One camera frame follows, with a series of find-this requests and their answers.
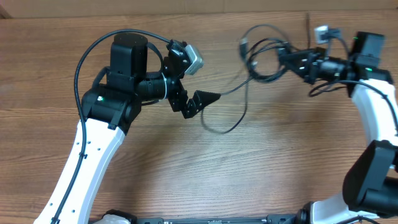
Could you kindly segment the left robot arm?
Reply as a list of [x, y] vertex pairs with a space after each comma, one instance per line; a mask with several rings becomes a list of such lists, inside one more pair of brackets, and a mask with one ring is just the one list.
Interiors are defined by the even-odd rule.
[[148, 72], [147, 54], [155, 50], [150, 36], [137, 29], [109, 33], [110, 64], [84, 95], [75, 97], [80, 120], [73, 147], [37, 223], [89, 221], [106, 169], [143, 106], [167, 100], [174, 112], [189, 119], [220, 98], [206, 91], [187, 95], [182, 78], [204, 64], [198, 49], [188, 43], [166, 40], [167, 56], [160, 57], [158, 71]]

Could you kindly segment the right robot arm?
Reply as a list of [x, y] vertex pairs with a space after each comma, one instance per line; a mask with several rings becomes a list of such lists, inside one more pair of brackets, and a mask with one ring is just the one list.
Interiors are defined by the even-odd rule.
[[326, 200], [310, 202], [294, 223], [354, 223], [397, 216], [397, 179], [388, 176], [397, 168], [397, 103], [391, 74], [378, 67], [384, 36], [358, 32], [345, 60], [328, 56], [323, 48], [308, 50], [283, 46], [279, 62], [313, 84], [316, 96], [324, 87], [344, 84], [357, 107], [366, 134], [367, 148], [348, 171], [342, 191]]

